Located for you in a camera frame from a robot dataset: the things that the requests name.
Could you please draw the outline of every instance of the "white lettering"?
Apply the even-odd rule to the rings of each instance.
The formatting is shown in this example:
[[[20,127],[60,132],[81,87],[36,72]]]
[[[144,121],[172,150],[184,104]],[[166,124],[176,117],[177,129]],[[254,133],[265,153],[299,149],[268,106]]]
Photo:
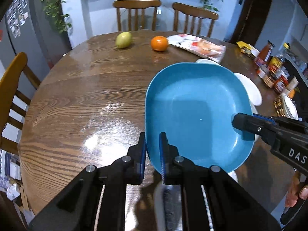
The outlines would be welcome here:
[[[299,156],[300,156],[300,153],[298,152],[298,154],[294,157],[294,159],[297,159],[299,161]]]
[[[304,157],[303,157],[303,160],[301,161],[301,163],[304,164],[304,163],[306,162],[306,158],[307,158],[307,156],[304,156]]]
[[[294,149],[290,149],[289,156],[292,157],[294,155]]]

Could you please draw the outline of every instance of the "green fruit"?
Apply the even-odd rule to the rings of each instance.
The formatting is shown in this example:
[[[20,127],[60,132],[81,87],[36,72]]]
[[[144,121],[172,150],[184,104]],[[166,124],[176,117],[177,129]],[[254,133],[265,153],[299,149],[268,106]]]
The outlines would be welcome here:
[[[118,49],[127,48],[131,44],[131,33],[130,32],[123,32],[119,34],[115,41],[116,46]]]

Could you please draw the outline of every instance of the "wooden tabletop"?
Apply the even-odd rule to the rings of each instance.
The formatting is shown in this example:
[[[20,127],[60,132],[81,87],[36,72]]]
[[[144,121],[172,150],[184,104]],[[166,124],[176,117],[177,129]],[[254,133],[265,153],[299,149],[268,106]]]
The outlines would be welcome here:
[[[154,36],[174,34],[132,32],[133,44],[127,49],[115,48],[118,33],[95,36],[53,67],[31,101],[18,145],[22,180],[35,214],[84,167],[110,165],[137,143],[144,131],[144,99],[152,78],[166,66],[199,59],[174,46],[163,53],[151,49]],[[221,65],[246,75],[259,88],[263,104],[258,112],[274,115],[276,94],[256,75],[252,60],[235,45],[211,41],[227,46]],[[282,199],[292,173],[261,140],[237,170],[239,183],[268,211]],[[152,195],[159,180],[147,159],[144,184],[127,189],[131,216],[138,220],[127,230],[136,223],[138,230],[156,229]]]

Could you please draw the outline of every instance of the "photo collage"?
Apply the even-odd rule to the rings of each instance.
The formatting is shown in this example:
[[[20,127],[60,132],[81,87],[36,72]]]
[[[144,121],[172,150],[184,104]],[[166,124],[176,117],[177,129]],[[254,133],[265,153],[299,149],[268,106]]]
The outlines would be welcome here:
[[[7,25],[11,29],[14,38],[21,35],[20,27],[25,24],[29,16],[28,12],[23,11],[27,6],[27,0],[14,0],[7,10]]]

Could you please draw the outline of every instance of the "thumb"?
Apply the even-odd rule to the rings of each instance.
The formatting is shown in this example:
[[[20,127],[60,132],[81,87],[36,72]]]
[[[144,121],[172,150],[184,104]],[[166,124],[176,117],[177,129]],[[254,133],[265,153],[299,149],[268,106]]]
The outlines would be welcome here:
[[[303,200],[306,200],[308,197],[308,185],[306,185],[305,187],[303,187],[303,189],[301,190],[301,192],[299,193],[299,197]]]

